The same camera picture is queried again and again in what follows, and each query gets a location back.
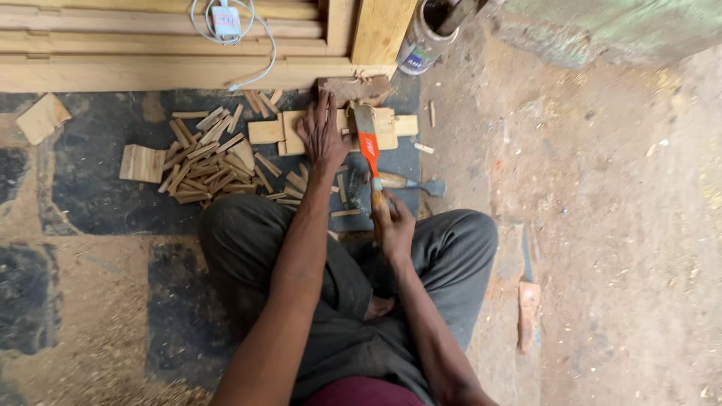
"person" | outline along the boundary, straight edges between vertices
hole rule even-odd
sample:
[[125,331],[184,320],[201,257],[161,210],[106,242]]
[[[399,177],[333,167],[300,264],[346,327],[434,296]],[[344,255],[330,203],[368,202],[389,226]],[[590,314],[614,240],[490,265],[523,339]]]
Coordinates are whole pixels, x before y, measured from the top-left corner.
[[454,210],[417,223],[385,191],[380,250],[330,238],[329,191],[349,152],[335,106],[322,92],[298,122],[311,170],[296,213],[232,194],[201,216],[212,280],[244,337],[212,405],[496,405],[464,355],[494,222]]

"dark trousers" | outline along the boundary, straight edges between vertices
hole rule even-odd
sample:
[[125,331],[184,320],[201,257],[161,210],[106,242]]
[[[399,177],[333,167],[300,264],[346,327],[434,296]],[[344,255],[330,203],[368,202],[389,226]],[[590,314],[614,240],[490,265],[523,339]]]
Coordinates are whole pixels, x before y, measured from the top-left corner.
[[[233,194],[201,216],[200,240],[223,305],[242,339],[263,309],[271,271],[294,212],[255,195]],[[349,249],[329,238],[321,300],[293,389],[299,404],[346,376],[385,379],[434,405],[403,307],[364,322],[372,294],[395,293],[393,273],[370,242]],[[414,267],[439,313],[466,349],[497,249],[491,218],[454,210],[417,223]]]

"right hand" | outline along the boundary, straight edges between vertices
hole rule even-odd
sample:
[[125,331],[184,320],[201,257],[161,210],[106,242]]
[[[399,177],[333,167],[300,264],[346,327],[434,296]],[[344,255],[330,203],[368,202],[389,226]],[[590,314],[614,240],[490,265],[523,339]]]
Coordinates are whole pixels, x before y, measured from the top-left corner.
[[379,211],[377,206],[371,207],[371,211],[381,228],[381,250],[396,271],[411,262],[411,244],[414,239],[416,219],[395,194],[384,189],[383,195],[391,200],[393,205],[388,207],[391,218],[377,216],[376,213]]

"charging cable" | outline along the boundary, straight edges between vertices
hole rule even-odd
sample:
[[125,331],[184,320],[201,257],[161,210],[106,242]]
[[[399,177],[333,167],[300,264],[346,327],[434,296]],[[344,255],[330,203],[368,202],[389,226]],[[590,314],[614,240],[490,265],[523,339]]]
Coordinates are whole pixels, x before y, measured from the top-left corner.
[[264,28],[266,29],[266,32],[269,35],[269,38],[271,39],[271,45],[273,46],[273,55],[271,56],[271,63],[266,67],[266,69],[260,75],[258,75],[257,77],[254,77],[253,79],[246,80],[245,82],[237,83],[237,84],[229,87],[228,88],[229,92],[236,91],[236,90],[240,89],[241,86],[247,85],[249,83],[255,82],[256,80],[259,80],[259,79],[265,77],[271,71],[271,68],[273,67],[274,63],[276,63],[276,41],[273,38],[273,35],[271,34],[271,30],[269,29],[269,26],[266,24],[265,21],[263,21],[256,14],[256,10],[253,5],[253,0],[248,0],[248,2],[251,4],[251,7],[248,7],[247,5],[245,5],[245,3],[243,3],[241,0],[231,0],[231,1],[241,5],[244,9],[247,9],[251,13],[251,19],[248,21],[248,26],[245,28],[245,30],[241,31],[241,29],[240,29],[240,19],[236,19],[233,17],[234,14],[230,11],[230,8],[228,6],[228,0],[219,0],[221,7],[224,7],[226,9],[226,11],[228,12],[228,14],[231,16],[231,19],[233,20],[233,24],[238,29],[239,34],[234,35],[230,39],[218,38],[216,36],[216,32],[213,30],[213,27],[211,27],[211,22],[208,17],[208,12],[210,11],[211,6],[215,2],[215,0],[210,0],[208,2],[208,6],[206,7],[205,17],[206,17],[206,27],[208,28],[208,32],[211,33],[213,36],[207,35],[203,31],[201,31],[200,28],[198,28],[198,25],[196,24],[195,10],[196,10],[196,3],[198,3],[198,0],[193,0],[193,4],[191,5],[191,22],[193,23],[193,26],[196,28],[196,31],[198,31],[199,34],[203,35],[207,40],[211,40],[215,43],[219,43],[222,45],[236,45],[246,35],[246,33],[248,33],[248,31],[251,30],[251,27],[253,26],[253,21],[258,20],[258,22],[260,22],[261,25],[264,26]]

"wooden handle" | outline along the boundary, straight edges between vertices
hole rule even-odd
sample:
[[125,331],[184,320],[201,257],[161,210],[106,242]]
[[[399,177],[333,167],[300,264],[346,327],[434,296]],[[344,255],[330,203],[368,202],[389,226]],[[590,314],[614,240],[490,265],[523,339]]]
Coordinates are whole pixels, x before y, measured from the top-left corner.
[[407,179],[401,175],[394,173],[379,172],[381,177],[381,186],[392,189],[403,189],[406,187]]

